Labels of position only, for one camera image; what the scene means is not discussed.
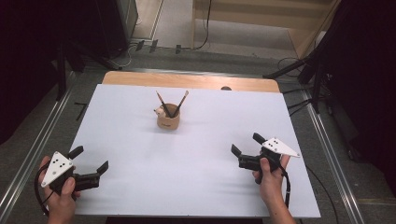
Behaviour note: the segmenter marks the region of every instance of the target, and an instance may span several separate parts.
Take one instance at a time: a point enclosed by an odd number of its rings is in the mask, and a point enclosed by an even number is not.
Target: pen holder
[[[172,104],[165,104],[165,105],[168,108],[169,113],[173,115],[176,111],[177,105],[172,105]],[[160,116],[158,116],[157,118],[157,125],[162,129],[175,130],[177,129],[179,123],[180,123],[180,110],[172,119],[169,117],[160,117]]]

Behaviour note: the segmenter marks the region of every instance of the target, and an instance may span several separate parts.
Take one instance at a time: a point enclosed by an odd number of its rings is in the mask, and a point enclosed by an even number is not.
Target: pencil
[[[180,110],[181,105],[183,104],[184,100],[186,99],[187,95],[189,94],[189,91],[186,91],[186,93],[183,96],[183,99],[181,99],[180,104],[178,104],[175,113],[173,114],[173,118],[177,115],[177,112]]]
[[[165,110],[166,115],[167,115],[169,118],[172,118],[172,117],[171,117],[171,113],[170,113],[169,110],[168,110],[168,107],[167,107],[166,104],[163,102],[163,98],[161,97],[161,95],[160,95],[158,92],[157,92],[157,95],[158,95],[158,98],[160,98],[161,104],[163,104],[163,109]]]

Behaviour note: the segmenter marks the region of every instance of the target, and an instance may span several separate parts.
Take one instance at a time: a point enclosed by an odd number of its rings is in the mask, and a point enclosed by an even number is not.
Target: hand
[[[50,161],[50,157],[44,157],[43,161],[40,164],[40,167],[44,166],[48,161]],[[39,183],[41,183],[44,179],[45,172],[40,174],[38,178]],[[76,203],[72,198],[72,194],[74,193],[76,197],[80,196],[80,192],[74,192],[74,188],[76,186],[76,181],[73,177],[69,177],[65,182],[62,188],[61,195],[53,192],[50,189],[50,186],[46,186],[44,188],[44,195],[47,200],[49,206],[49,222],[48,223],[71,223],[76,211]]]
[[[290,156],[283,155],[280,164],[286,170]],[[260,159],[262,168],[262,183],[260,184],[260,195],[267,205],[273,223],[295,223],[289,209],[286,207],[282,196],[283,176],[280,169],[271,173],[270,163],[266,158]],[[260,178],[258,171],[253,172],[253,176]]]

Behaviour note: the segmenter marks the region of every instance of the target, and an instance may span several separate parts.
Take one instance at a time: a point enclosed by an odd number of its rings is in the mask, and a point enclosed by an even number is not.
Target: white triangular marker
[[[295,152],[291,147],[288,147],[277,138],[271,138],[262,144],[265,148],[282,155],[289,155],[292,157],[300,157],[300,154]]]
[[[73,162],[56,151],[53,153],[52,159],[50,160],[49,168],[47,169],[46,175],[41,183],[41,187],[46,187],[71,167],[73,167]]]

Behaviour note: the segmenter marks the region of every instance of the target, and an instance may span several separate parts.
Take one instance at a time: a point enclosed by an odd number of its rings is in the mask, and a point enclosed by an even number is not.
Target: white tabletop
[[[186,90],[178,129],[160,129],[156,91],[178,105]],[[253,133],[302,154],[280,93],[98,85],[72,146],[85,149],[75,173],[93,173],[105,161],[109,169],[99,188],[82,192],[77,214],[268,217],[251,171],[231,152],[235,144],[258,155]],[[320,217],[304,155],[287,170],[291,214]]]

